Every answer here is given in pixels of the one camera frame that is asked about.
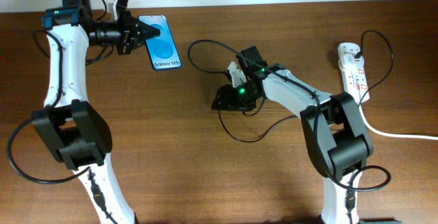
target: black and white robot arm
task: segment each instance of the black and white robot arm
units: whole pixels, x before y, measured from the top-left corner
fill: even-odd
[[[324,207],[321,219],[326,224],[350,223],[350,219],[358,223],[357,192],[338,186],[329,177],[330,173],[338,183],[357,188],[361,172],[355,175],[352,182],[350,180],[366,165],[367,157],[373,152],[372,142],[355,100],[347,93],[332,95],[317,90],[294,77],[280,64],[268,66],[256,47],[245,49],[236,56],[242,70],[237,69],[235,62],[230,64],[227,77],[232,84],[218,89],[211,108],[250,111],[255,108],[255,100],[263,97],[280,103],[301,118],[309,157],[323,177]],[[316,131],[317,141],[314,137],[314,95],[318,96],[321,111]],[[329,126],[335,123],[343,124],[344,128],[332,134]]]
[[[56,41],[50,36],[50,81],[44,106],[34,112],[33,124],[53,157],[78,174],[101,223],[138,223],[118,185],[111,163],[112,138],[102,117],[88,103],[86,52],[90,45],[114,45],[119,55],[129,54],[159,30],[132,17],[128,0],[117,0],[115,21],[93,21],[89,0],[62,0],[63,6],[46,11],[43,26],[62,46],[62,61]],[[74,127],[62,128],[73,121]]]

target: wooden table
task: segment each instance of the wooden table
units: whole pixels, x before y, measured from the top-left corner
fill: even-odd
[[[337,65],[341,42],[359,43],[366,29],[390,39],[395,66],[364,105],[368,121],[396,133],[436,134],[438,126],[438,0],[298,3],[212,8],[133,10],[165,14],[183,67],[154,71],[146,49],[113,55],[87,67],[90,103],[113,136],[113,165],[125,199],[141,223],[262,223],[298,221],[321,213],[322,179],[307,155],[300,121],[278,126],[255,144],[236,142],[210,110],[223,75],[197,71],[186,51],[210,38],[241,50],[257,45],[269,63],[280,62],[304,82],[331,93],[342,91]],[[49,60],[31,33],[43,13],[0,15],[0,222],[98,223],[78,180],[43,186],[19,177],[5,158],[12,130],[42,107],[49,83]],[[365,39],[368,82],[389,67],[385,43]],[[90,49],[89,56],[99,49]],[[225,69],[235,56],[215,45],[198,45],[194,60],[205,68]],[[255,117],[224,114],[230,130],[244,138],[262,133],[287,116],[268,102]],[[395,218],[405,223],[438,219],[438,142],[371,133],[378,164],[393,175],[380,191],[359,194],[362,219]],[[58,164],[32,127],[26,127],[13,152],[36,177],[70,175]],[[361,186],[384,179],[369,172]]]

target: blue phone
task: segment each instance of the blue phone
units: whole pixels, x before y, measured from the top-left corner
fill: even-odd
[[[177,47],[173,41],[169,24],[164,15],[144,15],[138,20],[150,26],[158,28],[160,35],[156,38],[146,40],[146,48],[151,59],[154,70],[178,69],[181,67]]]

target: wooden surface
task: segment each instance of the wooden surface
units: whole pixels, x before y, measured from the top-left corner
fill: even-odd
[[[87,67],[89,100],[112,131],[114,170],[139,221],[262,223],[321,213],[322,179],[308,158],[300,121],[278,126],[256,144],[229,138],[210,110],[216,89],[227,80],[190,65],[191,42],[210,38],[238,50],[257,45],[269,63],[283,63],[304,82],[339,93],[338,44],[359,43],[363,31],[377,29],[390,39],[396,63],[364,105],[368,121],[387,132],[436,134],[437,6],[438,0],[410,0],[133,10],[135,16],[167,16],[183,62],[182,69],[157,72],[141,48]],[[8,136],[42,107],[47,93],[49,61],[31,39],[41,18],[42,13],[0,14],[0,222],[98,223],[79,181],[33,184],[5,158]],[[369,35],[365,43],[372,84],[387,71],[389,55],[377,36]],[[96,53],[90,49],[90,56]],[[234,55],[198,45],[193,58],[222,70]],[[224,121],[234,134],[251,138],[286,115],[268,102],[255,117],[226,113]],[[368,164],[386,167],[393,181],[378,192],[359,194],[359,216],[436,223],[437,141],[370,136],[374,154]],[[13,152],[36,177],[70,175],[31,127],[19,134]],[[361,186],[383,178],[369,172]]]

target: white power strip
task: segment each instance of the white power strip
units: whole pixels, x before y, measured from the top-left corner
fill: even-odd
[[[337,48],[344,90],[355,98],[356,103],[359,103],[362,96],[368,90],[365,69],[363,68],[365,60],[363,56],[358,59],[355,58],[360,50],[358,45],[351,42],[343,42]],[[370,94],[367,93],[362,103],[366,102],[369,98]]]
[[[338,48],[337,52],[339,54],[339,69],[342,72],[342,80],[344,82],[344,90],[355,98],[356,103],[359,103],[362,96],[368,90],[367,79],[365,78],[365,70],[363,69],[365,60],[361,55],[360,58],[356,59],[355,56],[361,49],[358,45],[351,42],[343,42]],[[362,103],[370,99],[370,94],[367,93],[364,96]],[[438,140],[436,136],[425,136],[425,135],[410,135],[410,134],[390,134],[386,132],[381,132],[374,127],[372,127],[367,120],[362,111],[362,106],[359,106],[359,112],[362,116],[363,122],[366,127],[376,134],[381,136],[388,136],[392,138],[416,138],[416,139],[430,139]]]

